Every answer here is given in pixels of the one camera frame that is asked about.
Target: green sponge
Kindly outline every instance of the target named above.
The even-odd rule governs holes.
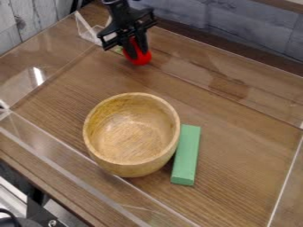
[[[174,184],[194,185],[200,135],[200,127],[182,125],[182,134],[172,167],[171,182]]]

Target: wooden bowl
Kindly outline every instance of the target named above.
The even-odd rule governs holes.
[[[162,98],[126,93],[92,109],[83,136],[91,157],[108,172],[123,177],[146,176],[175,153],[180,119]]]

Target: bowl rim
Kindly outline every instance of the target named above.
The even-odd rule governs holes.
[[[104,155],[100,155],[98,150],[95,149],[94,145],[91,144],[89,142],[89,136],[88,136],[88,125],[89,125],[89,119],[91,119],[91,116],[94,115],[94,113],[96,113],[96,110],[106,104],[108,103],[112,99],[116,99],[116,98],[122,98],[122,97],[126,97],[126,96],[143,96],[143,97],[148,97],[148,98],[152,98],[155,99],[156,101],[162,102],[170,109],[171,113],[172,113],[172,118],[174,118],[174,123],[175,123],[175,132],[174,132],[174,136],[172,136],[172,140],[170,142],[170,144],[162,149],[162,152],[156,155],[156,156],[152,156],[151,158],[147,158],[144,160],[139,160],[139,161],[135,161],[132,163],[120,163],[120,162],[116,162],[116,161],[112,161],[107,158],[107,156]],[[111,164],[116,164],[116,165],[123,165],[123,166],[134,166],[134,165],[142,165],[144,163],[148,163],[154,160],[158,160],[167,152],[171,151],[172,147],[175,146],[175,144],[178,143],[178,140],[179,140],[179,136],[180,136],[180,117],[179,117],[179,114],[176,113],[172,105],[160,97],[150,94],[150,93],[143,93],[143,92],[128,92],[128,93],[122,93],[119,95],[115,95],[110,98],[106,98],[102,102],[99,102],[99,104],[92,108],[92,110],[89,111],[89,114],[85,118],[85,121],[84,121],[84,126],[83,126],[83,137],[84,137],[84,143],[85,143],[85,146],[87,148],[89,149],[89,152],[94,153],[94,155],[96,157],[99,157],[102,160],[104,160],[106,162],[111,163]]]

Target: green block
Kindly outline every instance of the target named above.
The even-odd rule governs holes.
[[[194,185],[200,135],[200,127],[182,125],[180,140],[172,166],[171,182],[174,184]]]

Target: robotic arm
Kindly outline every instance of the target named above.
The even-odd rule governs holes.
[[[119,45],[132,64],[146,65],[152,59],[146,32],[156,24],[154,9],[132,9],[128,0],[102,1],[108,7],[111,16],[110,25],[98,34],[104,51]]]

